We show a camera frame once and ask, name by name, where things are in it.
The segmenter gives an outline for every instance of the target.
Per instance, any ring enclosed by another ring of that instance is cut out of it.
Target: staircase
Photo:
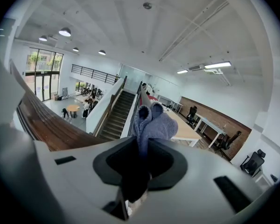
[[[100,138],[107,141],[120,139],[134,98],[135,95],[122,91],[99,135]]]

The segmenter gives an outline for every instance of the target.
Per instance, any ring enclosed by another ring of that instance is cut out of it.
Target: brick wall
[[[237,131],[242,132],[242,134],[232,143],[231,147],[228,150],[224,150],[224,152],[230,159],[232,159],[241,149],[251,132],[251,129],[247,126],[239,123],[238,121],[230,118],[225,114],[220,113],[219,111],[216,111],[203,104],[200,104],[194,100],[182,97],[180,103],[183,105],[180,113],[185,117],[189,114],[190,107],[195,105],[197,107],[197,113],[202,115],[203,117],[206,117],[214,125],[223,129],[224,125],[226,124],[226,127],[223,130],[227,133],[229,137],[235,135]],[[214,131],[212,128],[207,127],[204,131],[204,134],[213,140],[217,135],[217,132]]]

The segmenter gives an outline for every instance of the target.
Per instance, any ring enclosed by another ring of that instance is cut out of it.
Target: railing
[[[133,116],[131,118],[131,124],[130,124],[130,127],[129,127],[129,132],[128,132],[128,136],[131,136],[132,135],[132,126],[133,126],[133,120],[134,120],[134,115],[136,113],[136,110],[138,109],[138,107],[140,106],[140,98],[141,98],[141,88],[142,88],[142,81],[138,87],[138,90],[137,90],[137,100],[136,100],[136,103],[135,103],[135,107],[134,107],[134,111],[133,111]]]
[[[34,140],[45,142],[51,151],[87,147],[105,142],[71,125],[51,111],[26,85],[14,64],[11,66],[11,74],[25,90],[17,113],[24,130]]]
[[[125,83],[126,83],[126,79],[127,79],[127,76],[125,77],[125,80],[124,82],[122,83],[122,85],[119,87],[119,89],[117,90],[116,94],[115,95],[111,95],[111,98],[110,98],[110,102],[105,110],[105,112],[103,113],[101,119],[99,120],[94,132],[93,132],[93,135],[94,136],[98,136],[100,134],[100,132],[102,131],[111,111],[112,111],[112,107],[113,107],[113,103],[115,101],[115,99],[117,98],[117,96],[119,95],[119,92],[124,88],[125,86]]]
[[[92,79],[100,80],[108,84],[114,84],[119,79],[117,76],[74,64],[72,64],[71,72],[80,74],[82,76],[87,76]]]

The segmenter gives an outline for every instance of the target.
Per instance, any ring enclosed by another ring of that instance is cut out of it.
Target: round table
[[[74,118],[77,115],[77,111],[80,109],[80,106],[78,105],[69,105],[66,107],[66,110],[70,112],[70,115],[72,112],[74,112]]]

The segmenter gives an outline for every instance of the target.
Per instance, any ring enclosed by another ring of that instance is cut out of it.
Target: ceiling
[[[70,38],[58,34],[63,27]],[[252,37],[226,0],[43,0],[18,38],[39,42],[41,35],[57,39],[48,45],[78,47],[80,54],[148,56],[171,72],[228,60],[243,75],[261,75]]]

